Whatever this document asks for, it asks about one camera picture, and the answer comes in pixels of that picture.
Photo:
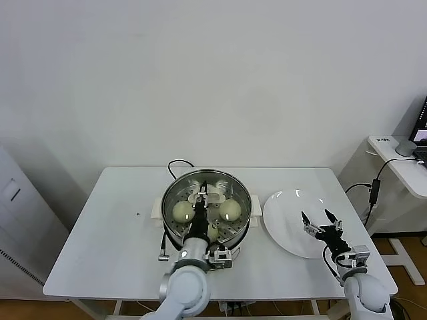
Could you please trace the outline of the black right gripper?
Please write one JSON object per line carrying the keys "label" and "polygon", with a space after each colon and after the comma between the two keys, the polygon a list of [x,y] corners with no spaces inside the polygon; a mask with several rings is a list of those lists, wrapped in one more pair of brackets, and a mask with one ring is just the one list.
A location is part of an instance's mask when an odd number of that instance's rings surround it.
{"label": "black right gripper", "polygon": [[321,226],[319,228],[312,224],[308,216],[302,211],[304,231],[307,234],[316,234],[316,239],[323,241],[329,248],[332,259],[336,259],[336,257],[342,253],[350,252],[351,248],[348,243],[342,239],[342,220],[338,220],[336,216],[327,209],[325,210],[325,214],[333,226]]}

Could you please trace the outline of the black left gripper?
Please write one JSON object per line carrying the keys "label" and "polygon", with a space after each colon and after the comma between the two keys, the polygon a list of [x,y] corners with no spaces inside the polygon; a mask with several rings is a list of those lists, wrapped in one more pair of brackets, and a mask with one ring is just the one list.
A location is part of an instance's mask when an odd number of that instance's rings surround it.
{"label": "black left gripper", "polygon": [[203,187],[200,187],[199,191],[195,194],[195,215],[186,237],[207,237],[209,223],[207,220],[207,209],[204,206],[208,206],[208,196],[207,182],[204,181]]}

